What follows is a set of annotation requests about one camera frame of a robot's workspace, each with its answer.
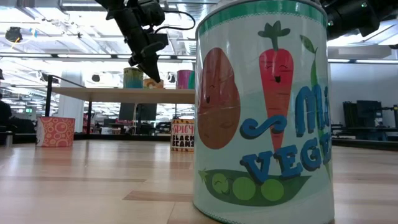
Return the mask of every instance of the pink cylinder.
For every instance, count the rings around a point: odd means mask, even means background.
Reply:
[[[193,71],[179,70],[177,72],[177,89],[189,89],[189,79]]]

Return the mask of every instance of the teal cylinder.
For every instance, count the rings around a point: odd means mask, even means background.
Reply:
[[[194,205],[223,223],[334,219],[327,16],[235,1],[197,28]]]
[[[195,71],[191,71],[191,75],[189,76],[188,89],[195,89]]]
[[[143,88],[144,72],[138,68],[125,68],[123,72],[123,88]]]

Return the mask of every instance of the cartoon potato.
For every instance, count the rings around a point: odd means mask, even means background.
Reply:
[[[232,66],[220,48],[211,49],[203,62],[198,95],[198,132],[210,149],[221,149],[233,138],[241,114]]]

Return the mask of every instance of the white pillar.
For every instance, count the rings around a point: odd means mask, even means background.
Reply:
[[[83,72],[81,70],[64,70],[62,72],[62,78],[79,85],[83,83]],[[61,87],[75,87],[79,88],[72,83],[61,81]],[[84,101],[78,100],[69,96],[60,95],[60,102],[58,104],[58,117],[61,118],[74,118],[75,119],[75,132],[83,131],[83,113],[84,113]]]

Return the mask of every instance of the wooden floor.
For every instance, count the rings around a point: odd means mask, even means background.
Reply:
[[[398,223],[398,153],[333,148],[336,222]],[[194,209],[193,154],[167,142],[0,148],[0,223],[217,223]]]

